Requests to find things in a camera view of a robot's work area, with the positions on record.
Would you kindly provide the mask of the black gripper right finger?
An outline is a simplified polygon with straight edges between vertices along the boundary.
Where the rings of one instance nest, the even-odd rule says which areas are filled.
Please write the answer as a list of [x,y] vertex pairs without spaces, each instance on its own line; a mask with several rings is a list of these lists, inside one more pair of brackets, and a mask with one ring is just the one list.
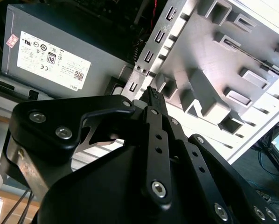
[[197,191],[195,224],[279,224],[277,212],[264,198],[200,135],[187,137],[180,123],[170,117],[164,97],[154,92],[168,142],[183,172],[188,171]]

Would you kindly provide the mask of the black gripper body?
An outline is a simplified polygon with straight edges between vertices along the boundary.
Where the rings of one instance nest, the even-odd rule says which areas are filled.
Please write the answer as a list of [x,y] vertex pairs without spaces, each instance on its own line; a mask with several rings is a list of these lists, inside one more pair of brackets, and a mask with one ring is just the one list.
[[183,140],[169,144],[169,160],[156,167],[169,171],[166,196],[146,182],[140,150],[128,147],[59,180],[46,194],[38,211],[40,224],[212,224],[214,201],[205,196],[198,181],[208,173],[198,148]]

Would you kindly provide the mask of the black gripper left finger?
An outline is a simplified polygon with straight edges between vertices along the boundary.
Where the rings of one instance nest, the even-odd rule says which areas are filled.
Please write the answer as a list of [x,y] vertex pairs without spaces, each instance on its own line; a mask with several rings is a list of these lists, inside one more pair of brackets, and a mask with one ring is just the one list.
[[[115,172],[114,162],[126,165],[124,152],[137,153],[139,165],[132,182],[132,193],[154,205],[172,201],[169,163],[171,118],[164,97],[148,87],[142,97],[131,102],[122,95],[62,98],[18,104],[11,115],[9,144],[24,153],[16,164],[42,204],[75,193],[95,196],[98,183],[108,184],[113,196],[127,190],[126,176]],[[73,173],[70,163],[78,149],[123,139],[116,152]]]

